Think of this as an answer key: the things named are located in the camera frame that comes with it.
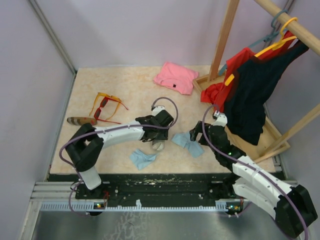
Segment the light blue cloth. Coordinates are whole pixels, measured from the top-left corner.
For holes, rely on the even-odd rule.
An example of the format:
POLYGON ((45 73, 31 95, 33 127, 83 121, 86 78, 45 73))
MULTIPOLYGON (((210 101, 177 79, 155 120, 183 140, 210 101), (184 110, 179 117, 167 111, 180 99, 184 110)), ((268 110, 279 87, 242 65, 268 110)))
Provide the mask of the light blue cloth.
POLYGON ((136 166, 136 168, 140 171, 150 165, 152 162, 156 160, 158 156, 157 153, 153 154, 145 154, 139 149, 136 149, 130 156, 130 160, 136 166))
POLYGON ((191 140, 189 132, 176 133, 171 141, 183 149, 187 149, 193 158, 198 158, 205 152, 197 141, 191 140))

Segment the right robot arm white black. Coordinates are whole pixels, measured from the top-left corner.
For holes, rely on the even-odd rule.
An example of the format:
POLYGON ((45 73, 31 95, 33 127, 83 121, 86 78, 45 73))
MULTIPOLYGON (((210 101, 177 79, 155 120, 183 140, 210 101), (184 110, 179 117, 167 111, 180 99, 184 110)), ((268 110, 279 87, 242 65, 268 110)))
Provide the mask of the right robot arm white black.
POLYGON ((233 179, 223 185, 227 197, 248 199, 268 213, 289 238, 304 235, 306 240, 310 239, 308 228, 318 219, 318 214, 304 186, 293 186, 259 167, 230 143, 221 125, 199 121, 189 133, 193 142, 201 134, 199 144, 208 146, 219 164, 232 172, 233 179))

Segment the map print glasses case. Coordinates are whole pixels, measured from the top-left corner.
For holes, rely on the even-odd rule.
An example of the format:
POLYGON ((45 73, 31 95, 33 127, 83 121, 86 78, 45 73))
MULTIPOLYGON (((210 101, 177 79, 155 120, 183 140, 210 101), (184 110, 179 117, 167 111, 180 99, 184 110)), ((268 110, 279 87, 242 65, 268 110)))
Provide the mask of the map print glasses case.
POLYGON ((151 147, 154 151, 161 152, 165 147, 164 140, 153 140, 151 143, 151 147))

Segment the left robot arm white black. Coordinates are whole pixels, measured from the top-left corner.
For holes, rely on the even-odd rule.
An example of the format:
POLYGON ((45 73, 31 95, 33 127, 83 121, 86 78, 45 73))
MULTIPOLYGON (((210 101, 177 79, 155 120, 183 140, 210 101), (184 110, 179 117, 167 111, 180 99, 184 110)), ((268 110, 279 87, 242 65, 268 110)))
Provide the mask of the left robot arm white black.
POLYGON ((174 118, 165 109, 156 115, 137 117, 129 123, 115 126, 97 127, 86 123, 63 148, 85 184, 87 194, 97 199, 104 192, 101 177, 95 168, 101 151, 131 141, 166 141, 173 123, 174 118))

